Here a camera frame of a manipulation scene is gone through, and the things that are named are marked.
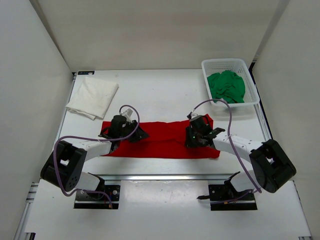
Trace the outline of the white t shirt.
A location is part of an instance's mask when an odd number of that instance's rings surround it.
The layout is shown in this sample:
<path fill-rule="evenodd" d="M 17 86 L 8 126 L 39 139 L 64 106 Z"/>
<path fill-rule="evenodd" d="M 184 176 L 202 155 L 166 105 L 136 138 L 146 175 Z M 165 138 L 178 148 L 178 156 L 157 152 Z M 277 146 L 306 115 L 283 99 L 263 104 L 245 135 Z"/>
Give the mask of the white t shirt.
<path fill-rule="evenodd" d="M 91 120 L 103 119 L 118 88 L 118 83 L 86 77 L 66 109 Z"/>

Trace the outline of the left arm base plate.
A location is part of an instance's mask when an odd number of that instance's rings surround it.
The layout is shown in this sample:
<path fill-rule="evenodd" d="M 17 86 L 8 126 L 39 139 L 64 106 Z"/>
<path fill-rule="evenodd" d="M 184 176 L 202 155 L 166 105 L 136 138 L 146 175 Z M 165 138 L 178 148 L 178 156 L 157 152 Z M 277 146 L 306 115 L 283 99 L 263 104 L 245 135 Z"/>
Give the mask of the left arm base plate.
<path fill-rule="evenodd" d="M 118 210 L 120 205 L 121 182 L 105 181 L 104 194 L 77 192 L 74 199 L 74 209 L 87 210 Z"/>

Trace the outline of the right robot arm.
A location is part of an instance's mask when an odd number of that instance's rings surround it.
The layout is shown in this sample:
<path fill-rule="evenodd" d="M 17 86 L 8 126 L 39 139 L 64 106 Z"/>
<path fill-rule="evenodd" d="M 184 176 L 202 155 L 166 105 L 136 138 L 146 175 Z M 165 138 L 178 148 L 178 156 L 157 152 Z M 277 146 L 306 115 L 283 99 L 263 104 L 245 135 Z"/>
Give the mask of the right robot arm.
<path fill-rule="evenodd" d="M 233 154 L 239 161 L 247 161 L 253 168 L 247 171 L 247 176 L 254 188 L 275 193 L 296 175 L 294 164 L 276 140 L 260 142 L 246 139 L 230 134 L 229 129 L 212 128 L 203 115 L 187 117 L 189 126 L 185 129 L 185 146 L 211 148 Z"/>

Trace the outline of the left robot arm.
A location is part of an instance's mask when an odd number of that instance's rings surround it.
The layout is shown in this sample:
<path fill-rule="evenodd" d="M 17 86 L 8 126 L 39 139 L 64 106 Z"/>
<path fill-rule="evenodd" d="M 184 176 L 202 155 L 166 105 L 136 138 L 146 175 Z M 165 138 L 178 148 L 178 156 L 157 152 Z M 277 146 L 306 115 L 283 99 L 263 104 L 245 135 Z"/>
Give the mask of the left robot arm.
<path fill-rule="evenodd" d="M 67 196 L 81 190 L 93 200 L 105 197 L 105 181 L 95 174 L 83 172 L 84 163 L 113 153 L 123 141 L 136 143 L 149 135 L 136 120 L 125 115 L 115 115 L 109 126 L 103 127 L 98 136 L 102 139 L 81 139 L 74 144 L 65 140 L 56 142 L 40 177 L 61 188 Z"/>

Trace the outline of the red t shirt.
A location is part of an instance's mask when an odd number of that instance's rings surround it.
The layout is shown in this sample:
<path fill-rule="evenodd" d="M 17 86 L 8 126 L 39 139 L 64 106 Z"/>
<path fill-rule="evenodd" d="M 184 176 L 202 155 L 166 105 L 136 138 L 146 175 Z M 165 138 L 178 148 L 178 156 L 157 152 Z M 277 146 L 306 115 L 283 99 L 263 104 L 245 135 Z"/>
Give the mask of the red t shirt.
<path fill-rule="evenodd" d="M 210 147 L 185 146 L 188 120 L 173 122 L 142 122 L 139 126 L 149 135 L 131 143 L 124 140 L 108 157 L 158 159 L 217 159 L 220 151 Z"/>

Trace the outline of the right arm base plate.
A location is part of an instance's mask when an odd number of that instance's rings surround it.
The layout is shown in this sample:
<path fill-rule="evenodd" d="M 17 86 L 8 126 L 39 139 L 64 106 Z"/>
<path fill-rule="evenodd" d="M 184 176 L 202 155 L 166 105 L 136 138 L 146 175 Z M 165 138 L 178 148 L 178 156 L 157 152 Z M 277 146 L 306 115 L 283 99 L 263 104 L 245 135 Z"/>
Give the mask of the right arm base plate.
<path fill-rule="evenodd" d="M 222 184 L 210 184 L 208 195 L 200 195 L 199 201 L 209 200 L 211 211 L 255 211 L 258 209 L 252 190 L 236 191 Z"/>

